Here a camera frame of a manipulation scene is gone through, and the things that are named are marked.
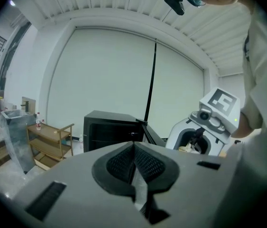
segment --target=black pole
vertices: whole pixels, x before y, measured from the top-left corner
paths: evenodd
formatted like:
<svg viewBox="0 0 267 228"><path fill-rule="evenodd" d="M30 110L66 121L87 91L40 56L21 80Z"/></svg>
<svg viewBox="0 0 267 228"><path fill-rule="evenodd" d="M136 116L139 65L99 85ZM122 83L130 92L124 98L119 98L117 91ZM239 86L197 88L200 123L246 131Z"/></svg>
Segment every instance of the black pole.
<svg viewBox="0 0 267 228"><path fill-rule="evenodd" d="M154 81L154 72L155 72L155 69L156 69L156 57L157 57L157 41L156 41L155 46L154 46L154 57L153 57L152 75L151 75L149 95L148 95L147 107L146 107L145 118L144 118L144 121L145 122L148 121L148 116L149 116L151 96L152 96L152 88L153 88L153 81Z"/></svg>

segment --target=wooden cart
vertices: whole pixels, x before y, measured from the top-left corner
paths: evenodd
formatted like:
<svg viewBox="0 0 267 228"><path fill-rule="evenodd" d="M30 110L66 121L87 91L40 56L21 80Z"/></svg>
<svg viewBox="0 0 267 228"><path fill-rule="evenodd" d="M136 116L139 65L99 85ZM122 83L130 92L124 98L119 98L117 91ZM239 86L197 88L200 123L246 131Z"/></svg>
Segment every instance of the wooden cart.
<svg viewBox="0 0 267 228"><path fill-rule="evenodd" d="M40 151L39 154L34 156L34 161L37 166L44 170L49 170L51 167L58 164L65 159L64 155L72 149L72 126L68 125L61 129L41 123L41 129L37 130L36 125L27 126L27 138L30 147ZM29 139L29 132L37 135L33 140ZM70 136L70 146L62 144L62 140Z"/></svg>

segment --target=gray robot arm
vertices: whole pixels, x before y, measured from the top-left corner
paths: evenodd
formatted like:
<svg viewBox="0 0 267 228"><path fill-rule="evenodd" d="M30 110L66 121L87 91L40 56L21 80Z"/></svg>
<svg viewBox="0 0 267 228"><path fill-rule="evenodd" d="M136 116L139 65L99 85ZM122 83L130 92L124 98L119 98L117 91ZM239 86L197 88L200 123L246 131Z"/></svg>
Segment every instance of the gray robot arm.
<svg viewBox="0 0 267 228"><path fill-rule="evenodd" d="M194 152L217 156L238 128L239 114L239 99L216 87L200 100L198 111L172 128L166 148L191 144Z"/></svg>

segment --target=black rubber pad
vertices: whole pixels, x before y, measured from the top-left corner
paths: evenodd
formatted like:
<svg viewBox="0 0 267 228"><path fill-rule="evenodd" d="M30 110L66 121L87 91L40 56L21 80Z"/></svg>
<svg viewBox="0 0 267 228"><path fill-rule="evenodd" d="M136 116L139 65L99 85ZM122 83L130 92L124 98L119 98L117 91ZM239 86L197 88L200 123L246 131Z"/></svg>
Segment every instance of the black rubber pad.
<svg viewBox="0 0 267 228"><path fill-rule="evenodd" d="M51 207L66 188L65 184L52 182L33 202L26 208L26 212L43 220Z"/></svg>

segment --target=white ceiling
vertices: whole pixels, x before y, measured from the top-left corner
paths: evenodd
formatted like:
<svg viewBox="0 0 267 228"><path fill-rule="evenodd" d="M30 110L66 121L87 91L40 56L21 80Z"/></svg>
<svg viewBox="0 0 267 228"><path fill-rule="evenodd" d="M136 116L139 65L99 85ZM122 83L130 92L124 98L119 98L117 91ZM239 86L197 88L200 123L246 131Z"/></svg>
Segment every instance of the white ceiling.
<svg viewBox="0 0 267 228"><path fill-rule="evenodd" d="M242 47L250 14L242 5L206 5L196 8L184 1L178 16L164 0L34 0L44 18L73 10L118 8L153 17L185 34L213 61L220 76L242 72Z"/></svg>
<svg viewBox="0 0 267 228"><path fill-rule="evenodd" d="M20 10L17 7L11 6L8 2L0 10L0 17L3 17L11 28L15 28L17 25L23 25L24 22L27 22Z"/></svg>

